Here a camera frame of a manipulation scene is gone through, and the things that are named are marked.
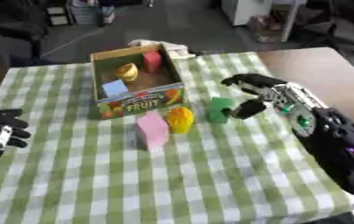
fruit box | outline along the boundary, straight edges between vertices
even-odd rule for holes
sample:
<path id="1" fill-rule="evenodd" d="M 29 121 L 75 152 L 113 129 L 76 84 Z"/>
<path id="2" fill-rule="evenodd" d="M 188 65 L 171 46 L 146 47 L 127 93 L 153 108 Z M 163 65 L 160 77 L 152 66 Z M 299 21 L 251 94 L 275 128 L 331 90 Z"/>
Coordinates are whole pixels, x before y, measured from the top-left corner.
<path id="1" fill-rule="evenodd" d="M 145 69 L 143 53 L 157 51 L 161 65 L 157 72 Z M 134 63 L 138 77 L 126 83 L 128 92 L 108 97 L 103 84 L 117 80 L 116 70 Z M 183 102 L 184 84 L 162 45 L 147 45 L 91 54 L 96 105 L 103 119 L 129 116 Z"/>

pink block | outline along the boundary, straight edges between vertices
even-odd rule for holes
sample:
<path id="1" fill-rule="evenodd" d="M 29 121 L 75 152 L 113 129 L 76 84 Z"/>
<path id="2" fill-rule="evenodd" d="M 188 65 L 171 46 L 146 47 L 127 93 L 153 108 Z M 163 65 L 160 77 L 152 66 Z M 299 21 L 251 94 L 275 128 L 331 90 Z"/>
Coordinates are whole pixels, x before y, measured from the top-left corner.
<path id="1" fill-rule="evenodd" d="M 155 73 L 160 68 L 162 57 L 157 51 L 145 52 L 143 57 L 145 58 L 145 67 L 149 73 Z"/>
<path id="2" fill-rule="evenodd" d="M 137 120 L 138 135 L 148 150 L 162 147 L 169 138 L 169 127 L 157 111 L 147 112 Z"/>

tablecloth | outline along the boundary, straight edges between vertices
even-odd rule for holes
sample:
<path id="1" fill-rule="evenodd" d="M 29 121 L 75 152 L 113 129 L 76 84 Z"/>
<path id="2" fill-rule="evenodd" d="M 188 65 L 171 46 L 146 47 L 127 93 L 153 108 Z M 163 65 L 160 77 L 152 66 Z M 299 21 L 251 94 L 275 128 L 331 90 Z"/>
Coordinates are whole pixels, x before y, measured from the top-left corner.
<path id="1" fill-rule="evenodd" d="M 350 209 L 272 108 L 206 120 L 210 97 L 251 97 L 221 79 L 269 74 L 256 53 L 174 63 L 195 125 L 150 151 L 136 146 L 141 115 L 99 119 L 90 64 L 12 68 L 0 109 L 23 108 L 33 136 L 0 158 L 0 223 L 296 223 Z"/>

green cube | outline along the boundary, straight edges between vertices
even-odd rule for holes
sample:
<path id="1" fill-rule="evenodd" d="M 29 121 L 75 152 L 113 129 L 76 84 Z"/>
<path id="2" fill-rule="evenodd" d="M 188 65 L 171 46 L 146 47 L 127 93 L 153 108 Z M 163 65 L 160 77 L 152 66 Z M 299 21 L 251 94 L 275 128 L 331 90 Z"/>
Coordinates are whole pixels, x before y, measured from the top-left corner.
<path id="1" fill-rule="evenodd" d="M 229 98 L 214 97 L 207 108 L 207 117 L 211 123 L 226 123 L 228 117 L 222 112 L 222 109 L 232 109 L 233 100 Z"/>

blue block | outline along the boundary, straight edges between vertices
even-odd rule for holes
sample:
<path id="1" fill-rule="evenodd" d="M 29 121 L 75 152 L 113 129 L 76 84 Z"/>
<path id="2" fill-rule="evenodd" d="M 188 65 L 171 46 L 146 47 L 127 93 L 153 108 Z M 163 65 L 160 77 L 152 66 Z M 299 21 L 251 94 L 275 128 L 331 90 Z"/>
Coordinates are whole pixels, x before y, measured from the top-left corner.
<path id="1" fill-rule="evenodd" d="M 103 84 L 103 91 L 105 91 L 108 97 L 127 93 L 128 88 L 125 86 L 122 80 L 114 80 L 112 82 Z"/>

